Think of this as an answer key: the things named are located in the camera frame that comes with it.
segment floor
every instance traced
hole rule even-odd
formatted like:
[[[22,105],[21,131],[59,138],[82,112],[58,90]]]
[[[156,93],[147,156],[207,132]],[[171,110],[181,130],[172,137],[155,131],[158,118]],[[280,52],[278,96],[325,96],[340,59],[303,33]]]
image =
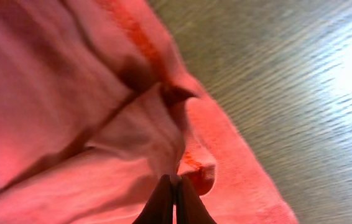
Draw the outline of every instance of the floor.
[[[352,1],[149,0],[301,223],[352,223]]]

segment pink fabric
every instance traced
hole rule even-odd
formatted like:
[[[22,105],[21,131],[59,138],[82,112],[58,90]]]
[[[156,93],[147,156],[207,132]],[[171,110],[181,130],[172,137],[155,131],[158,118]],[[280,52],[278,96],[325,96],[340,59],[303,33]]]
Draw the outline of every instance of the pink fabric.
[[[143,0],[0,0],[0,223],[131,223],[162,174],[297,223]]]

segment wooden floor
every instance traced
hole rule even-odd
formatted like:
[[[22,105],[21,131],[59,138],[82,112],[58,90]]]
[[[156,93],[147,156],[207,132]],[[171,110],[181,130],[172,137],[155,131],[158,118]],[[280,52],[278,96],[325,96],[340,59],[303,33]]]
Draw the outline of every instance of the wooden floor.
[[[352,223],[352,1],[150,0],[301,223]]]

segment towel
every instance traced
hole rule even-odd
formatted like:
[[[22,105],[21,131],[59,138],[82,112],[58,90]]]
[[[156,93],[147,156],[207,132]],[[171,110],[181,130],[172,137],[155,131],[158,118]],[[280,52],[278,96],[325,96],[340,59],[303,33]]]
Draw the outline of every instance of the towel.
[[[143,0],[0,0],[0,223],[132,223],[163,174],[297,223]]]

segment pink towel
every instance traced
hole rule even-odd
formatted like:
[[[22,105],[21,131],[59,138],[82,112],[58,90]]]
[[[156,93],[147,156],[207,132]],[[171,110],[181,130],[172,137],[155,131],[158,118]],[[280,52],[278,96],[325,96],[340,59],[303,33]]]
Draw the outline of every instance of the pink towel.
[[[0,223],[132,223],[163,174],[296,223],[143,0],[0,0]]]

